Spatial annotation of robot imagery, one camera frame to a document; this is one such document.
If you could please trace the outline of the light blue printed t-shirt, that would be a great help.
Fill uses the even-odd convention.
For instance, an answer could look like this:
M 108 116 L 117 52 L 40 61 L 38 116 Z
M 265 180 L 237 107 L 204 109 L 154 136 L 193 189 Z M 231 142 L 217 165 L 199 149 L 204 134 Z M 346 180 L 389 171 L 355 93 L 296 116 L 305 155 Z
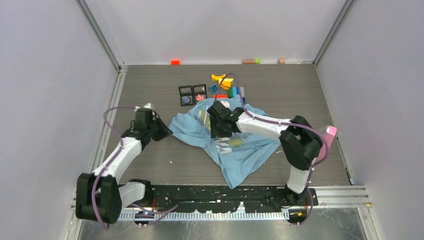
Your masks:
M 211 138 L 207 109 L 213 98 L 198 102 L 187 113 L 178 113 L 169 129 L 180 141 L 203 149 L 221 168 L 227 185 L 234 189 L 255 172 L 280 147 L 280 143 L 253 133 L 234 133 L 231 137 Z

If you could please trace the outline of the blue round brooch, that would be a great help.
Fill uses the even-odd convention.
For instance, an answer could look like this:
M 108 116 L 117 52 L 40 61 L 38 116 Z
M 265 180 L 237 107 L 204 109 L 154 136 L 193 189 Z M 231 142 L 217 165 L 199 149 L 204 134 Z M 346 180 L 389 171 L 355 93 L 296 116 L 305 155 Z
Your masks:
M 190 103 L 191 103 L 191 98 L 190 98 L 189 96 L 183 96 L 183 97 L 181 98 L 181 102 L 182 102 L 183 104 L 190 104 Z

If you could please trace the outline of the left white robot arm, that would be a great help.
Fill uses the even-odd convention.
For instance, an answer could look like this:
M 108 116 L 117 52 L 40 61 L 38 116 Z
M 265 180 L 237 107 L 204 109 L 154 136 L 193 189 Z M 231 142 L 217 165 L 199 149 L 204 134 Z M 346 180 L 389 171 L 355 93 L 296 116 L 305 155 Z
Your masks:
M 120 180 L 133 160 L 151 142 L 158 142 L 172 131 L 154 110 L 152 103 L 132 106 L 135 119 L 120 134 L 116 148 L 90 173 L 82 173 L 76 183 L 75 215 L 78 219 L 96 221 L 107 227 L 114 224 L 122 209 L 131 204 L 148 207 L 154 199 L 151 182 L 132 179 L 124 185 Z

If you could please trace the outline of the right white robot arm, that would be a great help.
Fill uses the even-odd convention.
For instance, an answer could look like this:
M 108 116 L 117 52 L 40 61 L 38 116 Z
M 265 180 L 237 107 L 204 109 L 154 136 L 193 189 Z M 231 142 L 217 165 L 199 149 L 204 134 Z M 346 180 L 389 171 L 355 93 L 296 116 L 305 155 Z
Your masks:
M 215 101 L 207 113 L 212 138 L 249 133 L 279 141 L 291 165 L 285 198 L 291 205 L 299 205 L 305 199 L 312 170 L 320 161 L 319 155 L 327 155 L 329 144 L 304 117 L 297 115 L 289 120 L 272 118 L 255 114 L 244 106 L 231 110 L 221 101 Z

